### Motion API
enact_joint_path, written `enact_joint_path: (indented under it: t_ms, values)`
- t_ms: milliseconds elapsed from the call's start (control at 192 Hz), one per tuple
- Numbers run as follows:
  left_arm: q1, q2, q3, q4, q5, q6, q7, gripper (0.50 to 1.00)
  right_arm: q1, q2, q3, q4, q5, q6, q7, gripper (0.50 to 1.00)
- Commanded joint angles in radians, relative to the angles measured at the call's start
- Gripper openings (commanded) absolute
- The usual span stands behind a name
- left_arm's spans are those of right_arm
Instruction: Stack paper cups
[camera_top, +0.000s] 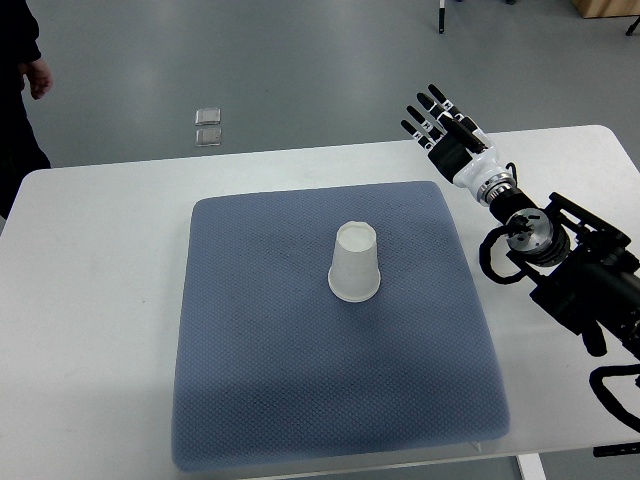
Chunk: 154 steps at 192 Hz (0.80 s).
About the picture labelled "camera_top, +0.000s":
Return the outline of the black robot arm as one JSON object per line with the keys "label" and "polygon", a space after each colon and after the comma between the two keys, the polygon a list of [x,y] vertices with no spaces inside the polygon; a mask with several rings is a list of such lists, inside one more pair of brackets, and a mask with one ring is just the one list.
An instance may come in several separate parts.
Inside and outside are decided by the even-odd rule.
{"label": "black robot arm", "polygon": [[515,165],[501,165],[489,137],[435,85],[416,98],[402,127],[449,183],[499,223],[479,247],[484,275],[501,285],[532,280],[531,299],[591,355],[606,354],[606,332],[637,355],[639,260],[629,238],[558,193],[539,207],[519,188]]}

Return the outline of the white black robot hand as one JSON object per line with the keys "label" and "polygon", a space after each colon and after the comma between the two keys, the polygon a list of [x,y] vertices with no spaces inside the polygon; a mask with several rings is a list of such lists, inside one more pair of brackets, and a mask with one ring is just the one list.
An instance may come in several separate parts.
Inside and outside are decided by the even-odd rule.
{"label": "white black robot hand", "polygon": [[474,121],[464,115],[434,84],[428,86],[435,100],[423,92],[416,99],[433,118],[426,119],[414,106],[407,106],[409,115],[418,122],[426,134],[409,121],[402,120],[402,128],[424,150],[440,174],[460,188],[481,189],[491,178],[501,174],[497,149],[486,145],[471,131]]}

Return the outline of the bystander hand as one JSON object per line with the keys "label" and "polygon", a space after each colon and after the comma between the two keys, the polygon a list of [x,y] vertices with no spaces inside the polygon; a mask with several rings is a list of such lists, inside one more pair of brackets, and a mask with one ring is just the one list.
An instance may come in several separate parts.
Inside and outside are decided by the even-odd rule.
{"label": "bystander hand", "polygon": [[27,80],[30,95],[34,100],[43,98],[53,86],[53,76],[48,64],[42,59],[20,65],[22,80]]}

